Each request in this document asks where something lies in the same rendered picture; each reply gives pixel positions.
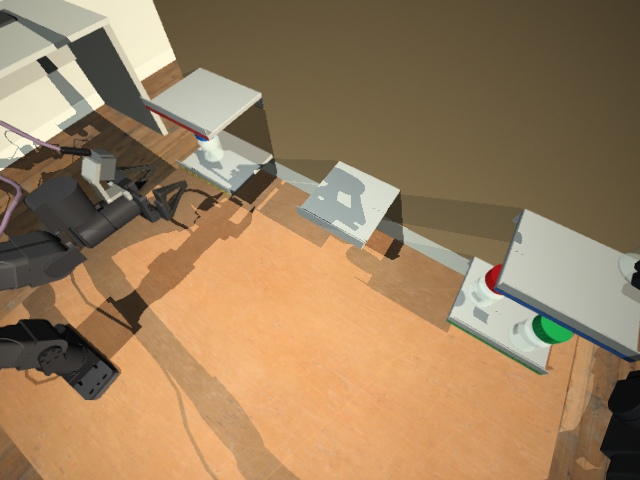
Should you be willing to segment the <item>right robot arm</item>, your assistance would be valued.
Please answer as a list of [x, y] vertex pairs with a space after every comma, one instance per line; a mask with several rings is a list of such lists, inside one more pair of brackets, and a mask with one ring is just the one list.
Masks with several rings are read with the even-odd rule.
[[640, 480], [640, 370], [617, 381], [608, 408], [613, 414], [600, 447], [611, 460], [606, 480]]

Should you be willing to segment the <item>white bottle with blue cap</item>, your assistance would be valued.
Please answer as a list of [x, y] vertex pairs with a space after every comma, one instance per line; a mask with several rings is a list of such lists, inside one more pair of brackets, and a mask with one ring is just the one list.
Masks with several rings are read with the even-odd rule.
[[198, 139], [198, 144], [207, 161], [218, 162], [223, 158], [224, 151], [221, 146], [218, 135], [213, 137], [210, 141], [207, 141], [206, 139], [196, 134], [195, 134], [195, 137]]

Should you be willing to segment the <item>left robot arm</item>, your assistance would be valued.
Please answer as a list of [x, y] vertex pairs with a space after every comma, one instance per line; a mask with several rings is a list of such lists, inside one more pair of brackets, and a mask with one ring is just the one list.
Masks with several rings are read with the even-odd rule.
[[[114, 180], [113, 154], [87, 149], [87, 155], [101, 164], [100, 181]], [[116, 232], [71, 177], [45, 181], [24, 197], [23, 203], [47, 227], [8, 237], [8, 241], [0, 243], [0, 291], [34, 288], [61, 280], [86, 261], [62, 231], [79, 247], [88, 248], [94, 248]], [[46, 319], [20, 319], [16, 325], [0, 327], [0, 368], [17, 371], [35, 368], [45, 376], [58, 368], [55, 374], [85, 400], [93, 400], [115, 370], [65, 325], [54, 327]]]

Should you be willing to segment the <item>white bottle with red cap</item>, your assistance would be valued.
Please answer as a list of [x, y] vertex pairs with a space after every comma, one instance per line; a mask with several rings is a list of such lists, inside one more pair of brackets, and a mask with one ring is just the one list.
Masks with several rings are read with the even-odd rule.
[[488, 307], [505, 297], [493, 290], [501, 267], [502, 264], [496, 265], [468, 287], [467, 295], [474, 305]]

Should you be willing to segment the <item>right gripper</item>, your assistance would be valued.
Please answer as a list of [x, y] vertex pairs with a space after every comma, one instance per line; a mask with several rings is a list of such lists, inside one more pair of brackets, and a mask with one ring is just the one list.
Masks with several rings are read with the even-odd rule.
[[640, 290], [640, 260], [635, 263], [634, 269], [637, 272], [632, 275], [631, 285]]

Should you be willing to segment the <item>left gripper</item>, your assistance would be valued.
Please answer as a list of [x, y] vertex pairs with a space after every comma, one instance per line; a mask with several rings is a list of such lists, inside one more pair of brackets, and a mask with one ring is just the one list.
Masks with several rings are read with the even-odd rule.
[[[174, 217], [179, 201], [188, 186], [184, 180], [152, 190], [156, 198], [154, 206], [150, 204], [145, 195], [142, 196], [137, 193], [155, 173], [156, 166], [154, 164], [116, 167], [115, 180], [106, 180], [110, 187], [106, 191], [99, 183], [100, 168], [100, 163], [88, 155], [83, 155], [81, 175], [89, 182], [97, 195], [102, 199], [102, 201], [94, 206], [96, 210], [111, 223], [116, 231], [138, 215], [152, 223], [158, 221], [160, 218], [169, 221]], [[135, 183], [130, 180], [128, 176], [129, 173], [146, 170], [149, 171]], [[178, 188], [180, 188], [179, 191], [170, 204], [168, 204], [167, 195]]]

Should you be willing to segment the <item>clear bottle with yellow cap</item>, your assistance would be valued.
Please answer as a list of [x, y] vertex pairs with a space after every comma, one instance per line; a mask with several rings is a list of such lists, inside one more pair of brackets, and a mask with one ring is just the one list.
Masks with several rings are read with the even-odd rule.
[[640, 246], [623, 254], [618, 260], [618, 268], [622, 276], [631, 284], [633, 273], [637, 272], [634, 269], [636, 262], [640, 260]]

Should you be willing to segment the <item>white bottle with green cap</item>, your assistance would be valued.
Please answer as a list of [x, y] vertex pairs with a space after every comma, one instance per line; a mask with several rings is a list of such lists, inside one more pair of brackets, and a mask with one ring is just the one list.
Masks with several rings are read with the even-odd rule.
[[566, 342], [572, 335], [573, 332], [541, 315], [518, 322], [508, 330], [508, 338], [512, 345], [524, 352]]

